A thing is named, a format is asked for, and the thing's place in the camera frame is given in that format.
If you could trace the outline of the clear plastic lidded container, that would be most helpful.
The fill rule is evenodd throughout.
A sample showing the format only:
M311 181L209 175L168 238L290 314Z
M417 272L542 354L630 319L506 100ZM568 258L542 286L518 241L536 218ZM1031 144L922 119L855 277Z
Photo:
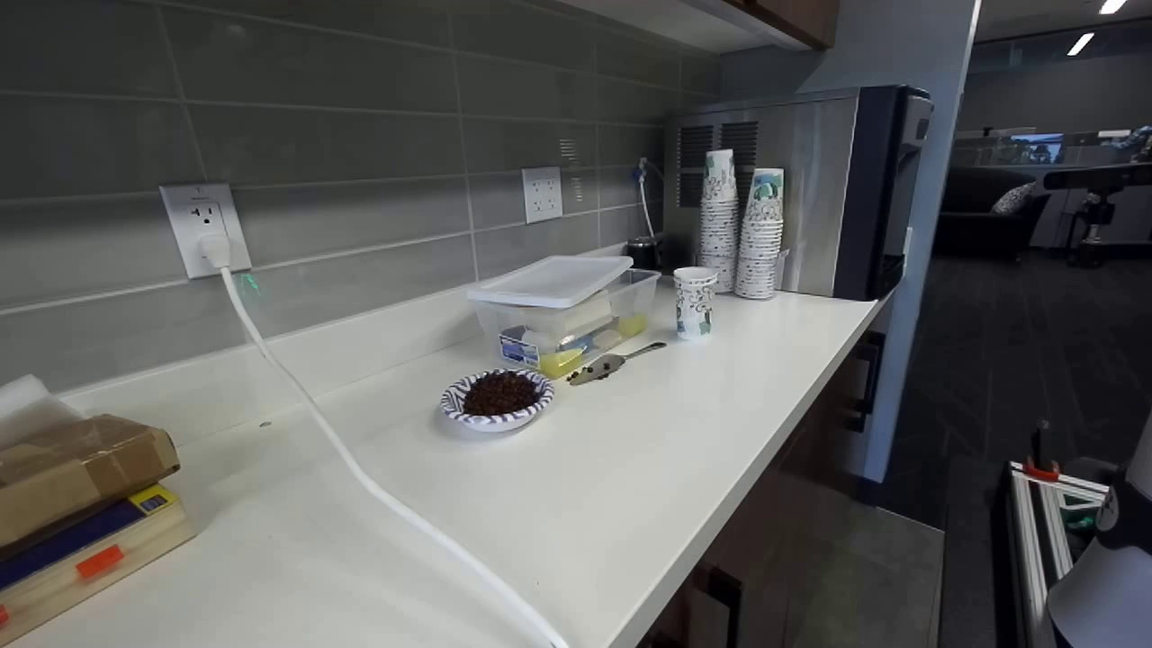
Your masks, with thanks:
M609 349L651 326L659 271L630 254L549 254L468 292L489 349L536 362L558 349Z

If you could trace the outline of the metal spoon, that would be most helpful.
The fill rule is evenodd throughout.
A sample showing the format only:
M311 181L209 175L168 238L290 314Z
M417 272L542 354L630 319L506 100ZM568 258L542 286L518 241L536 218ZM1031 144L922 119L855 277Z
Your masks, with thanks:
M668 343L659 338L659 343L647 343L647 346L641 346L641 349L634 349L634 354L605 354L602 361L574 372L567 383L568 383L568 384L605 383L605 377L615 376L630 356L641 356L641 354L651 354L651 349L662 349L662 346L668 346Z

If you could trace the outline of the black mug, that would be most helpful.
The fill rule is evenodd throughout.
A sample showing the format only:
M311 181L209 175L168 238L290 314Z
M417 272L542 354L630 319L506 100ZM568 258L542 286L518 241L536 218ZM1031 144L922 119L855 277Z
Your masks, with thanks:
M662 271L662 254L656 241L630 241L628 254L634 258L634 268L641 271Z

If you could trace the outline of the patterned paper bowl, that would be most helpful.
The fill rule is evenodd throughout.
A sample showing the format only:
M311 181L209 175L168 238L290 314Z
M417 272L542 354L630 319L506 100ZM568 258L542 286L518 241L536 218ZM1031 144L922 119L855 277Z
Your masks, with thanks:
M554 388L549 377L497 366L454 383L444 391L436 418L456 436L508 436L534 425L549 409L550 396Z

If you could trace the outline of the patterned paper cup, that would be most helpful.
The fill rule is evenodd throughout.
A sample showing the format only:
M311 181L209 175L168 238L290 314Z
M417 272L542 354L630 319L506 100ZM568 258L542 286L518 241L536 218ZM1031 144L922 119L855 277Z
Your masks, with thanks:
M676 335L700 338L714 326L714 289L718 272L706 268L676 268Z

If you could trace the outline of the left stack of paper cups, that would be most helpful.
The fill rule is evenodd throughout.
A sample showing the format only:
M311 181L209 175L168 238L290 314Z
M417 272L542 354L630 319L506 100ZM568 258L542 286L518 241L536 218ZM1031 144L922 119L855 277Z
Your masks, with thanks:
M767 301L779 286L779 254L785 232L785 172L779 166L755 166L749 181L749 200L741 216L737 281L741 300Z

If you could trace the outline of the stack of cardboard boxes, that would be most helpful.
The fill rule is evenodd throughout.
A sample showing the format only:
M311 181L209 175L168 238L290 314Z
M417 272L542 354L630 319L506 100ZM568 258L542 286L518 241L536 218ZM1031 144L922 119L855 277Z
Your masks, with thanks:
M165 427L0 388L0 648L196 538Z

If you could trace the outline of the white wall outlet right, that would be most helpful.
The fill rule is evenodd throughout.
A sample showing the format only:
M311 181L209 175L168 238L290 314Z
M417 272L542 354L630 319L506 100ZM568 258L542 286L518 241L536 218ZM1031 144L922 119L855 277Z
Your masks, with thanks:
M524 172L524 206L526 218L558 218L561 216L561 168L558 166L542 166Z

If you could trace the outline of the white wall outlet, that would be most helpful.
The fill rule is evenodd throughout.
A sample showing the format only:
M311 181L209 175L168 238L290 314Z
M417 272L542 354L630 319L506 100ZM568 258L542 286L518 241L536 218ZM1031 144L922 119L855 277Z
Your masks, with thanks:
M192 277L214 277L220 268L250 271L250 244L227 182L162 186L162 206Z
M524 172L524 206L526 218L558 218L561 216L561 168L558 166L542 166Z

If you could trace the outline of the black wall appliance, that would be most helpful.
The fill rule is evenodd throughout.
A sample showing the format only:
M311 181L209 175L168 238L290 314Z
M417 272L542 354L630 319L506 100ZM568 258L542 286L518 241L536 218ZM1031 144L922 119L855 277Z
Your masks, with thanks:
M930 124L933 96L926 90L861 90L834 263L839 300L881 300L902 286Z

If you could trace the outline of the white wall outlet left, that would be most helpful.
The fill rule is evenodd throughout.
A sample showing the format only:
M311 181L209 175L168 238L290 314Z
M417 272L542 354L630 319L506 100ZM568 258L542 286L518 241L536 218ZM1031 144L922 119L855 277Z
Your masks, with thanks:
M162 186L162 206L192 277L214 277L220 268L250 271L250 244L227 182Z

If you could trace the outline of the white aluminium frame stand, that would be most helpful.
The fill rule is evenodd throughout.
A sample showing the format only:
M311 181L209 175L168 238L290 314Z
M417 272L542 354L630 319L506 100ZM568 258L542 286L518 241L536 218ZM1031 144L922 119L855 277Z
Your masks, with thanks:
M1006 472L1014 648L1070 648L1047 617L1047 598L1096 541L1096 514L1107 492L1107 484L1058 466L1052 422L1040 418L1026 454Z

